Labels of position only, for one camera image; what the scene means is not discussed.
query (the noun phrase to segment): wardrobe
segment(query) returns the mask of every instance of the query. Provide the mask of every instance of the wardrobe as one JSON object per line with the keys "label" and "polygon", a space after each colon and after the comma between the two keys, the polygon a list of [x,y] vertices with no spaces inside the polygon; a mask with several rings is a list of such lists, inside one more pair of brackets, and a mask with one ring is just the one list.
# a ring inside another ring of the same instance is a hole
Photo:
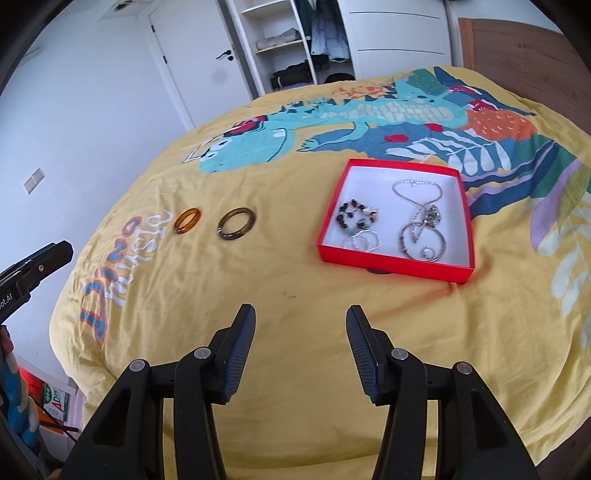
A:
{"label": "wardrobe", "polygon": [[[319,85],[333,73],[361,80],[452,62],[444,0],[226,2],[261,96]],[[324,34],[332,48],[313,55]]]}

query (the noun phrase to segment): brown stone ring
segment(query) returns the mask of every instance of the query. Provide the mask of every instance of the brown stone ring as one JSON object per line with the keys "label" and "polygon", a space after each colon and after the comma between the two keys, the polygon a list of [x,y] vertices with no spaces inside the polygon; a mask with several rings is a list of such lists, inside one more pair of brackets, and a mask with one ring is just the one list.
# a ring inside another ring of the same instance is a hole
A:
{"label": "brown stone ring", "polygon": [[[228,220],[230,218],[232,218],[236,215],[239,215],[240,213],[246,213],[248,215],[248,221],[247,221],[246,225],[243,226],[242,228],[240,228],[240,230],[236,230],[235,232],[224,233],[223,226],[226,225],[226,223],[228,222]],[[250,232],[252,229],[252,226],[255,224],[255,222],[256,222],[255,212],[250,210],[250,208],[246,208],[246,207],[234,208],[234,210],[231,210],[226,215],[224,215],[222,217],[222,219],[220,220],[220,222],[218,223],[217,234],[220,237],[222,237],[222,239],[224,239],[224,240],[236,240],[237,238],[240,238],[240,237],[246,235],[248,232]]]}

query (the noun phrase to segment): white wardrobe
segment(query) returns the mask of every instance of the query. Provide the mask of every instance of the white wardrobe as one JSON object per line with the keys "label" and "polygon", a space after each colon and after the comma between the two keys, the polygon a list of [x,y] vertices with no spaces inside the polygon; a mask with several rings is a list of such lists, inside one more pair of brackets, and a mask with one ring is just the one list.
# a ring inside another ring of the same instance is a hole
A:
{"label": "white wardrobe", "polygon": [[[274,72],[301,62],[311,70],[311,84],[322,84],[332,73],[358,80],[393,75],[452,63],[444,0],[337,0],[348,38],[351,60],[330,63],[315,71],[310,37],[305,37],[293,0],[226,0],[245,50],[259,95],[272,92]],[[290,28],[302,40],[258,49],[256,42]]]}
{"label": "white wardrobe", "polygon": [[355,77],[451,65],[444,0],[339,0]]}

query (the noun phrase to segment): beaded bracelet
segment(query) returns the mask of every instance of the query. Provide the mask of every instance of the beaded bracelet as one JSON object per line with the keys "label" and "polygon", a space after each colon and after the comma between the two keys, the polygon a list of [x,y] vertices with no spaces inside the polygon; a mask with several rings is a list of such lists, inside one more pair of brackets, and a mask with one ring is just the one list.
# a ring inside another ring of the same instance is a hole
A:
{"label": "beaded bracelet", "polygon": [[365,230],[368,229],[372,223],[378,220],[378,209],[373,207],[366,207],[362,203],[358,203],[357,200],[353,199],[350,202],[353,209],[348,211],[349,202],[345,202],[343,205],[339,207],[339,213],[336,216],[336,222],[343,230],[353,231],[355,228],[350,228],[349,225],[345,222],[345,216],[348,218],[353,218],[355,212],[361,212],[368,218],[362,218],[356,224],[357,229]]}

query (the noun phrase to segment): jewelry box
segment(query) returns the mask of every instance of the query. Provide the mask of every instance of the jewelry box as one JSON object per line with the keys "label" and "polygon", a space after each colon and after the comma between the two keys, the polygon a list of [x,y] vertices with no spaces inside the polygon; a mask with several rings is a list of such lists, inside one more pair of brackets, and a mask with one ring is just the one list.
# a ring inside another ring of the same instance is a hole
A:
{"label": "jewelry box", "polygon": [[475,261],[462,177],[440,165],[351,159],[317,247],[325,262],[465,283]]}

